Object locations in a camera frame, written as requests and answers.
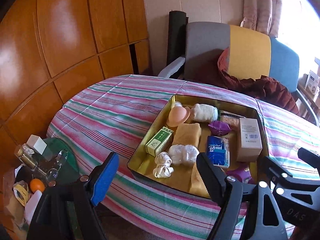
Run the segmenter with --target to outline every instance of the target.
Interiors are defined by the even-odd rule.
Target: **striped tablecloth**
[[[120,167],[103,204],[138,227],[165,239],[206,239],[220,208],[181,198],[137,182],[126,164],[173,94],[224,100],[255,108],[267,136],[269,155],[295,177],[319,179],[316,169],[298,159],[304,147],[320,152],[320,130],[306,120],[254,98],[210,85],[157,77],[114,77],[70,99],[52,120],[47,136],[61,138],[74,150],[80,171],[89,174],[109,152]],[[245,210],[239,214],[238,239]],[[291,235],[294,226],[286,224]]]

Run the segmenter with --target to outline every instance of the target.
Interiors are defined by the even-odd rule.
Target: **cardboard box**
[[[312,70],[310,70],[310,74],[308,75],[305,89],[308,89],[314,95],[318,88],[319,79],[319,76]]]
[[[173,131],[162,127],[159,132],[146,144],[146,151],[150,155],[156,157],[163,152],[172,143]]]
[[[41,155],[47,147],[47,144],[39,136],[33,134],[29,137],[27,145]]]
[[[238,162],[255,162],[262,150],[257,119],[240,118],[238,133]]]

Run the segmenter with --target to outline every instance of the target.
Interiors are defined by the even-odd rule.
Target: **blue tissue package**
[[[213,165],[227,169],[230,165],[229,140],[208,136],[206,154]]]

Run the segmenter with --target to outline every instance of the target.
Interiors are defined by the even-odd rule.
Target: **gold tin box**
[[[187,167],[184,165],[171,165],[174,168],[174,172],[169,178],[155,178],[152,174],[153,169],[156,167],[154,162],[155,158],[148,154],[145,149],[145,145],[150,139],[163,127],[166,126],[166,120],[168,118],[169,112],[171,110],[171,104],[174,101],[179,101],[183,106],[193,107],[194,104],[208,104],[217,107],[220,110],[228,111],[234,114],[239,114],[247,118],[255,118],[258,120],[260,136],[262,141],[262,151],[256,163],[250,163],[250,173],[252,178],[257,180],[265,180],[263,174],[259,174],[257,166],[259,166],[260,160],[264,156],[268,156],[268,144],[266,136],[263,130],[263,126],[257,111],[253,108],[242,106],[234,103],[229,103],[225,101],[202,98],[195,96],[185,96],[185,95],[173,95],[168,103],[161,110],[160,114],[157,116],[150,129],[142,139],[138,148],[135,150],[134,154],[130,158],[127,167],[130,169],[131,173],[137,181],[140,181],[151,187],[160,189],[165,192],[173,193],[188,198],[201,198],[202,200],[208,198],[208,196],[193,195],[189,193],[191,186],[191,172],[192,167]],[[199,152],[205,152],[207,136],[211,134],[207,123],[200,123],[202,133],[199,143]],[[229,170],[235,170],[238,168],[239,163],[236,162],[236,151],[237,151],[237,136],[235,132],[231,132],[225,137],[229,138],[230,147],[230,167]]]

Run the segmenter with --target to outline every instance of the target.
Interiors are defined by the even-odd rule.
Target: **orange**
[[[39,179],[32,179],[30,181],[30,189],[33,193],[35,193],[37,190],[40,190],[43,193],[45,190],[45,185]]]

